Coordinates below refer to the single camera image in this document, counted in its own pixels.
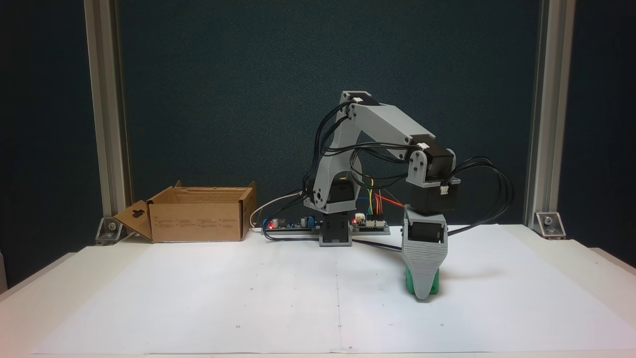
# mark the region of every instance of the yellow wire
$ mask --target yellow wire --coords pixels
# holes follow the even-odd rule
[[[371,215],[373,215],[373,202],[371,201],[371,194],[373,189],[369,189],[369,207],[371,208]]]

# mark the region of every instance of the white cable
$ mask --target white cable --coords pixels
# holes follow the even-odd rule
[[[249,223],[250,223],[250,225],[252,225],[252,227],[256,227],[256,226],[255,226],[255,223],[254,223],[254,221],[253,221],[253,219],[254,219],[254,214],[255,214],[255,213],[257,213],[257,212],[259,212],[260,210],[262,210],[264,207],[268,206],[269,204],[272,204],[272,203],[273,203],[273,202],[275,202],[275,201],[278,201],[278,200],[281,200],[281,199],[285,199],[286,197],[297,196],[297,195],[300,195],[300,194],[302,194],[302,193],[303,193],[303,191],[301,190],[301,191],[299,191],[299,192],[295,192],[294,194],[281,196],[281,197],[279,197],[279,198],[277,198],[277,199],[274,199],[274,200],[270,201],[269,203],[267,203],[267,204],[265,204],[265,205],[261,206],[260,208],[258,208],[258,209],[256,209],[256,210],[254,210],[254,212],[252,213],[252,215],[250,215],[250,216],[249,216]]]

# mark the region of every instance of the dark wall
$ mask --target dark wall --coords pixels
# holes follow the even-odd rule
[[[0,252],[12,286],[94,243],[102,209],[83,2],[0,6]]]
[[[567,234],[636,266],[636,6],[578,1],[559,212]]]
[[[459,160],[489,156],[518,193],[500,222],[520,223],[538,11],[538,1],[507,0],[122,1],[135,198],[177,179],[256,180],[262,203],[289,192],[341,91],[367,90]],[[363,168],[405,169],[371,160]],[[450,222],[473,222],[494,199],[495,176],[460,177]],[[408,202],[405,183],[392,191]],[[385,208],[389,221],[401,220],[401,210]]]

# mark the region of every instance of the robotic arm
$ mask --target robotic arm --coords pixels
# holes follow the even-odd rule
[[[441,212],[455,208],[460,180],[446,180],[455,169],[455,154],[397,107],[378,103],[367,92],[342,93],[340,103],[351,100],[355,102],[336,116],[336,120],[349,119],[334,132],[331,148],[355,145],[363,131],[376,142],[394,145],[387,148],[389,153],[408,163],[406,181],[411,184],[411,203],[404,208],[402,256],[407,283],[412,279],[411,293],[424,299],[435,291],[434,281],[448,251],[448,228]],[[310,182],[313,197],[306,198],[304,204],[324,215],[320,246],[352,244],[347,212],[356,209],[360,183],[364,185],[359,159],[351,161],[352,151],[323,156],[315,180]],[[341,180],[343,172],[346,179]]]

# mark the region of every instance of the white paper sheet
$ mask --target white paper sheet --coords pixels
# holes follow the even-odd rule
[[[380,241],[399,243],[399,231]],[[157,244],[41,354],[502,352],[636,348],[636,330],[497,226],[449,239],[418,302],[399,253],[354,244]]]

